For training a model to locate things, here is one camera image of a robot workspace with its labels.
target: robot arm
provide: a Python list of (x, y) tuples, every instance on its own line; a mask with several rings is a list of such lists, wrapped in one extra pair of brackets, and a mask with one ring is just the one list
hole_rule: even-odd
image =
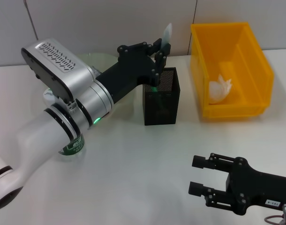
[[(161, 39), (118, 47), (118, 62), (95, 79), (92, 69), (55, 39), (21, 50), (57, 102), (18, 131), (21, 164), (13, 170), (0, 158), (0, 209), (21, 191), (28, 178), (52, 155), (94, 126), (116, 102), (140, 84), (157, 86), (170, 53)], [(156, 53), (155, 62), (150, 56)]]
[(209, 159), (194, 156), (192, 166), (228, 173), (226, 191), (190, 183), (189, 194), (203, 195), (208, 207), (230, 210), (237, 215), (245, 215), (252, 205), (286, 211), (286, 177), (256, 171), (242, 157), (214, 153)]

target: mesh container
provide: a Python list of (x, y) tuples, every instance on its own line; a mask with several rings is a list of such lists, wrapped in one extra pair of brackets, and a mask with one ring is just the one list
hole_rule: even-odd
[(165, 68), (157, 87), (143, 85), (145, 125), (175, 124), (180, 98), (176, 68)]

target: white plastic bag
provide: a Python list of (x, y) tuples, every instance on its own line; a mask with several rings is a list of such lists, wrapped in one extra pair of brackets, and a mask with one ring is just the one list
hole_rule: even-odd
[(218, 81), (209, 82), (209, 103), (216, 104), (223, 101), (231, 91), (232, 79), (224, 81), (223, 77), (219, 74)]

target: yellow plastic bin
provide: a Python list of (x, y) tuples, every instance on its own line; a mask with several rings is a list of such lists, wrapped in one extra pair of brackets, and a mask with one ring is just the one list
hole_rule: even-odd
[[(206, 118), (250, 117), (269, 106), (273, 72), (247, 22), (192, 24), (191, 71)], [(232, 79), (228, 96), (209, 104), (209, 81)]]

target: white table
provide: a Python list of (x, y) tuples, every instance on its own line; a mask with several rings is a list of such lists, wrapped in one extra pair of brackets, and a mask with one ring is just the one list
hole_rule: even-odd
[[(227, 178), (191, 167), (194, 155), (241, 156), (257, 170), (286, 176), (286, 50), (265, 55), (275, 71), (270, 108), (228, 123), (199, 120), (190, 56), (169, 57), (167, 67), (177, 67), (181, 86), (175, 125), (145, 127), (142, 87), (136, 88), (133, 104), (85, 134), (81, 156), (65, 162), (58, 154), (35, 172), (0, 210), (0, 225), (258, 225), (281, 214), (253, 206), (241, 217), (188, 194), (190, 181), (225, 190)], [(0, 67), (0, 154), (13, 167), (19, 151), (12, 135), (45, 109), (44, 90), (27, 66)]]

